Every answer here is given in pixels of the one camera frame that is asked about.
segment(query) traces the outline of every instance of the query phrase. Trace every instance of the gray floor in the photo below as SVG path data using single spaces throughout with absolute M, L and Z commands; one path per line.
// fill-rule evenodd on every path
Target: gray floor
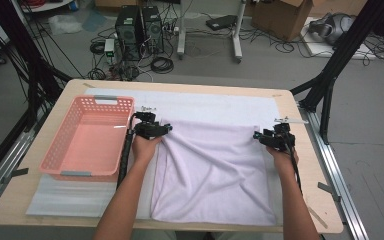
M 82 10 L 74 15 L 84 22 L 89 11 Z M 55 40 L 85 74 L 91 66 L 90 39 L 113 24 L 114 20 L 108 19 L 94 32 L 59 35 Z M 49 39 L 46 41 L 56 67 L 78 76 Z M 232 58 L 232 44 L 228 38 L 194 35 L 187 41 L 184 60 L 178 60 L 174 54 L 173 72 L 168 75 L 150 72 L 154 82 L 291 89 L 315 77 L 328 61 L 326 58 L 303 58 L 297 50 L 280 53 L 274 45 L 270 46 L 267 38 L 258 38 L 252 43 L 241 42 L 244 58 L 237 64 Z M 137 80 L 149 82 L 151 78 L 142 74 Z M 0 142 L 25 109 L 25 98 L 15 71 L 10 64 L 0 65 Z M 361 61 L 353 60 L 342 72 L 335 85 L 329 139 L 369 238 L 384 239 L 383 61 L 372 61 L 366 67 Z M 91 228 L 0 226 L 0 239 L 88 239 L 92 233 Z M 195 235 L 199 234 L 182 233 L 179 239 L 199 239 Z M 280 235 L 268 237 L 281 238 Z M 346 228 L 341 234 L 325 237 L 351 239 Z

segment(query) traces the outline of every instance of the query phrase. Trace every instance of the cardboard box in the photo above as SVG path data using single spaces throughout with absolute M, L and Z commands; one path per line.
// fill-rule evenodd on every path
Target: cardboard box
M 142 0 L 95 0 L 95 6 L 106 11 L 120 11 L 120 7 L 123 5 L 142 6 L 142 4 Z
M 319 6 L 313 7 L 310 16 L 321 18 L 328 12 L 341 12 L 351 16 L 357 16 L 366 2 L 367 0 L 329 0 Z
M 259 2 L 252 16 L 252 26 L 284 41 L 292 41 L 300 34 L 313 6 L 324 0 L 275 0 Z

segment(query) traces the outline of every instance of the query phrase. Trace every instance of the pink basket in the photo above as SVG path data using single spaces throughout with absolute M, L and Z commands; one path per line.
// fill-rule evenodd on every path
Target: pink basket
M 40 171 L 58 180 L 117 181 L 133 109 L 132 97 L 75 97 Z

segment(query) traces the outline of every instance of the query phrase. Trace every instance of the wrinkled fabric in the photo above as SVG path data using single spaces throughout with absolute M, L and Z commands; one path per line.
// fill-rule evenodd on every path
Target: wrinkled fabric
M 151 218 L 269 226 L 271 207 L 257 126 L 163 120 L 173 130 L 159 144 Z

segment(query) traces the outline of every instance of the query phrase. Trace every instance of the black pole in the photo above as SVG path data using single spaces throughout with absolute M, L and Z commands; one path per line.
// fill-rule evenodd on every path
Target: black pole
M 327 132 L 335 81 L 383 15 L 384 0 L 368 0 L 323 71 L 316 78 L 291 90 L 292 94 L 296 95 L 310 89 L 307 96 L 300 101 L 300 106 L 309 112 L 315 112 L 317 105 L 324 98 L 320 135 L 325 144 L 329 144 Z

